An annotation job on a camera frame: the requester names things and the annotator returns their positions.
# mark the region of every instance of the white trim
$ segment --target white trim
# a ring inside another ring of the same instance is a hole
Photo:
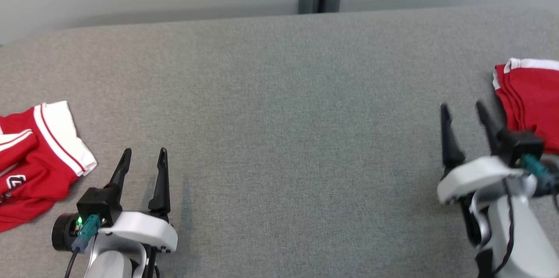
[[[493,87],[495,90],[501,89],[501,84],[499,84],[499,76],[497,75],[497,70],[493,70]]]
[[[38,105],[34,108],[33,115],[50,149],[77,176],[87,175],[96,167],[97,161],[93,154],[76,135],[76,127],[67,101]]]
[[[26,129],[17,134],[0,135],[0,151],[5,151],[6,149],[14,147],[15,145],[21,143],[27,137],[29,137],[29,135],[32,134],[33,134],[32,130]]]
[[[553,60],[511,58],[505,65],[504,72],[507,74],[513,69],[551,69],[553,71],[559,71],[559,62]]]
[[[19,162],[14,163],[13,165],[10,165],[10,167],[7,167],[4,171],[0,172],[0,177],[5,175],[6,173],[12,171],[12,169],[14,169],[15,167],[17,167],[17,165],[19,165]]]

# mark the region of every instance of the black cable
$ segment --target black cable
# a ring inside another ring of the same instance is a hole
[[[70,272],[72,271],[72,266],[74,266],[74,261],[76,260],[76,256],[78,256],[79,248],[77,247],[74,252],[72,252],[72,257],[70,258],[70,262],[68,263],[68,268],[66,268],[66,274],[64,278],[70,277]]]
[[[147,272],[146,272],[146,278],[153,278],[153,271],[155,269],[155,256],[156,255],[157,255],[157,248],[152,246],[151,251],[149,253],[148,269],[147,269]]]
[[[503,179],[503,187],[505,188],[505,193],[507,194],[507,202],[509,203],[509,219],[511,221],[511,224],[509,225],[509,242],[507,242],[507,252],[503,257],[503,262],[501,262],[501,264],[497,266],[497,268],[493,272],[494,275],[496,275],[501,269],[503,269],[503,267],[505,267],[505,265],[509,261],[509,258],[511,257],[511,254],[513,252],[513,246],[514,246],[513,199],[511,196],[511,191],[509,190],[509,185],[507,184],[507,179],[505,178]]]
[[[557,202],[557,188],[558,186],[555,186],[552,188],[552,194],[551,194],[551,198],[553,199],[553,206],[555,206],[555,209],[557,210],[557,212],[559,213],[559,202]]]

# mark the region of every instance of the gray table surface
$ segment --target gray table surface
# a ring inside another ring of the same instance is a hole
[[[439,205],[439,107],[488,153],[493,66],[559,59],[559,17],[460,7],[106,26],[0,48],[0,114],[68,100],[98,159],[72,194],[0,234],[2,277],[62,277],[52,222],[132,147],[122,206],[146,207],[169,151],[169,277],[477,276],[457,206]],[[553,244],[559,215],[531,204]],[[73,277],[83,276],[86,256]]]

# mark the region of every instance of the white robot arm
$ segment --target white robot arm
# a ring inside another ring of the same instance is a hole
[[[477,109],[492,155],[464,163],[448,108],[441,107],[445,175],[437,187],[439,202],[461,205],[478,250],[479,278],[559,278],[557,252],[528,204],[533,196],[553,195],[556,201],[557,168],[540,161],[543,141],[533,133],[497,131],[482,103]]]
[[[176,250],[178,236],[167,217],[170,212],[167,152],[162,148],[159,153],[159,173],[148,212],[123,212],[120,206],[131,155],[131,149],[124,151],[110,183],[103,189],[91,187],[86,191],[78,201],[77,214],[63,214],[54,223],[53,247],[74,252],[67,277],[78,252],[86,252],[90,261],[85,278],[152,278],[154,273],[159,278],[156,255]],[[99,220],[90,232],[96,235],[82,240],[91,216]]]

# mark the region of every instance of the clothing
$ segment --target clothing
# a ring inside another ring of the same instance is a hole
[[[96,165],[66,101],[0,117],[0,232],[48,211]]]
[[[511,58],[497,65],[495,93],[513,131],[531,130],[545,140],[545,152],[559,154],[559,62]]]

